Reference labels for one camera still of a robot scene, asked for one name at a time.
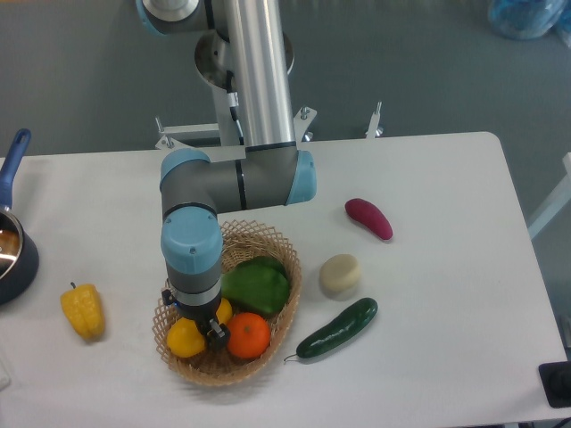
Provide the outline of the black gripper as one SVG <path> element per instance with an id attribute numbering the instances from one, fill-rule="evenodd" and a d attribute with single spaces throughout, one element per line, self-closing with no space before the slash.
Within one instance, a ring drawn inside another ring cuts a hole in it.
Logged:
<path id="1" fill-rule="evenodd" d="M 213 284 L 188 281 L 175 284 L 167 279 L 161 296 L 166 306 L 174 305 L 180 316 L 196 322 L 209 350 L 227 347 L 230 331 L 216 315 L 221 303 L 220 280 Z"/>

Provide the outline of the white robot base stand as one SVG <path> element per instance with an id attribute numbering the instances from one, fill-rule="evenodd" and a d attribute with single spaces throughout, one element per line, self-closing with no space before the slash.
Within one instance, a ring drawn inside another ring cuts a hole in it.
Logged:
<path id="1" fill-rule="evenodd" d="M 285 64 L 289 74 L 294 65 L 294 49 L 291 41 L 284 33 Z M 194 50 L 194 63 L 198 75 L 211 89 L 216 122 L 200 125 L 163 127 L 158 117 L 155 122 L 159 132 L 158 149 L 176 150 L 198 140 L 217 139 L 222 146 L 243 145 L 243 130 L 238 113 L 237 91 L 232 87 L 233 78 L 227 74 L 233 69 L 233 57 L 230 43 L 219 31 L 209 30 L 198 40 Z M 379 138 L 384 133 L 380 124 L 382 102 L 377 103 L 365 131 L 365 138 Z M 310 125 L 317 118 L 318 112 L 303 106 L 294 115 L 294 134 L 296 143 L 309 142 L 313 138 Z"/>

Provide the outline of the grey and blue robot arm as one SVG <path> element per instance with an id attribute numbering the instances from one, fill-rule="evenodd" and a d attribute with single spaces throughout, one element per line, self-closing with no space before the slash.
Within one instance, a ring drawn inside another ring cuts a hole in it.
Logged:
<path id="1" fill-rule="evenodd" d="M 219 320 L 223 238 L 221 213 L 311 200 L 312 156 L 297 147 L 286 60 L 286 36 L 275 1 L 140 1 L 141 21 L 159 34 L 207 29 L 224 43 L 215 62 L 237 96 L 231 111 L 244 157 L 214 162 L 178 149 L 161 165 L 161 251 L 168 281 L 163 301 L 193 320 L 212 349 L 228 343 Z"/>

